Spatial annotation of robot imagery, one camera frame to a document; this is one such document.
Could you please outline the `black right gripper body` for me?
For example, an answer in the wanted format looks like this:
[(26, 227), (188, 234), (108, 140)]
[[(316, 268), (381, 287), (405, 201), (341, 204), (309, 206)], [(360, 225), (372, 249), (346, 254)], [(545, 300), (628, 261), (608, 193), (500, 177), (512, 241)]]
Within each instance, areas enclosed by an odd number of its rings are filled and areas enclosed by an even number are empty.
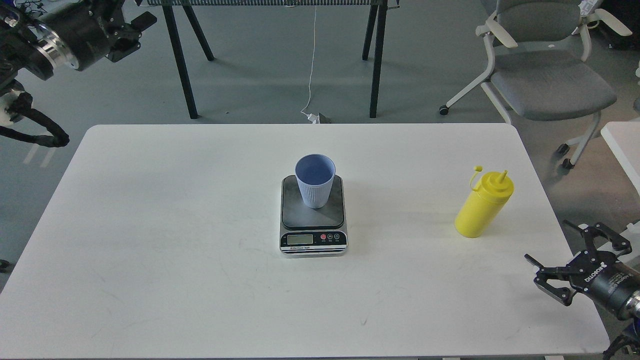
[(567, 264), (569, 284), (620, 321), (639, 317), (640, 274), (611, 251), (581, 251)]

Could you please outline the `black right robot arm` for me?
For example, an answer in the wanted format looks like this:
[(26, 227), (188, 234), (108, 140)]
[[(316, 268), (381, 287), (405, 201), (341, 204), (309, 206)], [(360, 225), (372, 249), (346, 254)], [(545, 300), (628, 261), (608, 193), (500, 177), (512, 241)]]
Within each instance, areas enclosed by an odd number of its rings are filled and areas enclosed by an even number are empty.
[(602, 222), (576, 225), (565, 219), (563, 223), (580, 233), (585, 248), (564, 266), (555, 267), (544, 266), (525, 254), (524, 258), (538, 268), (534, 284), (563, 306), (570, 306), (575, 294), (580, 293), (618, 321), (631, 320), (602, 353), (604, 360), (609, 360), (624, 347), (638, 351), (639, 272), (619, 259), (633, 251), (631, 242)]

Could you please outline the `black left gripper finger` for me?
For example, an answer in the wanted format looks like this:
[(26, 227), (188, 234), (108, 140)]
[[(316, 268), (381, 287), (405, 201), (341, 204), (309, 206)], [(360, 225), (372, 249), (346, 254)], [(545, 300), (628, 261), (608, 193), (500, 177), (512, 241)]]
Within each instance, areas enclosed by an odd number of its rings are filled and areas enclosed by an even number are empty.
[(109, 41), (106, 58), (116, 63), (139, 50), (142, 32), (157, 23), (157, 20), (157, 17), (149, 11), (140, 14), (130, 23), (125, 22), (121, 13), (115, 14), (113, 21), (108, 22), (106, 27)]

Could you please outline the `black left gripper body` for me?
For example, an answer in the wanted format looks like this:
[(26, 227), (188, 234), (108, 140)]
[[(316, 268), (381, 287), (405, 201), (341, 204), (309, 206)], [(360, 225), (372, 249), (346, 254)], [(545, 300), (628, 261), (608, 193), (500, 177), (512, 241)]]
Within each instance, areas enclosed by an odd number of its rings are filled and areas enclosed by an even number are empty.
[(42, 16), (35, 20), (39, 53), (53, 69), (84, 71), (100, 59), (120, 61), (122, 6), (121, 0), (80, 0)]

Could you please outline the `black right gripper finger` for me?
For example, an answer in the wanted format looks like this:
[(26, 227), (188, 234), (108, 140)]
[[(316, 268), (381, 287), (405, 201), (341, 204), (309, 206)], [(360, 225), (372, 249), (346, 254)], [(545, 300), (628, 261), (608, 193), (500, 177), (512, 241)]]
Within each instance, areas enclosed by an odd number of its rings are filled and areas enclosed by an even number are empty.
[(579, 232), (585, 243), (585, 250), (588, 251), (588, 253), (595, 254), (597, 250), (595, 246), (596, 239), (606, 239), (606, 241), (611, 244), (612, 250), (610, 250), (610, 252), (614, 253), (617, 257), (629, 255), (633, 251), (633, 246), (628, 239), (603, 222), (597, 222), (593, 225), (578, 225), (568, 219), (564, 219), (563, 225)]
[(538, 287), (538, 289), (561, 303), (563, 306), (570, 306), (572, 304), (576, 290), (571, 290), (569, 289), (569, 287), (553, 287), (553, 285), (550, 285), (548, 282), (550, 280), (570, 281), (571, 277), (578, 276), (580, 274), (580, 271), (577, 268), (568, 265), (545, 267), (533, 256), (528, 255), (528, 253), (524, 255), (524, 258), (531, 265), (534, 265), (538, 268), (537, 272), (535, 272), (534, 277), (534, 284)]

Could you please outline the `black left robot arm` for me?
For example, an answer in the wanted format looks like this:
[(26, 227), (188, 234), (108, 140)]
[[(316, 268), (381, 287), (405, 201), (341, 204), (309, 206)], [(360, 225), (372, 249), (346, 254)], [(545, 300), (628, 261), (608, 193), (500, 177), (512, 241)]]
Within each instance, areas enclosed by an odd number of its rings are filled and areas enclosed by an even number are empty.
[(69, 135), (34, 108), (18, 81), (25, 69), (45, 81), (61, 66), (84, 71), (100, 59), (118, 62), (140, 48), (144, 30), (157, 23), (146, 11), (127, 22), (122, 0), (80, 0), (32, 18), (16, 5), (1, 4), (1, 134), (48, 148), (66, 146)]

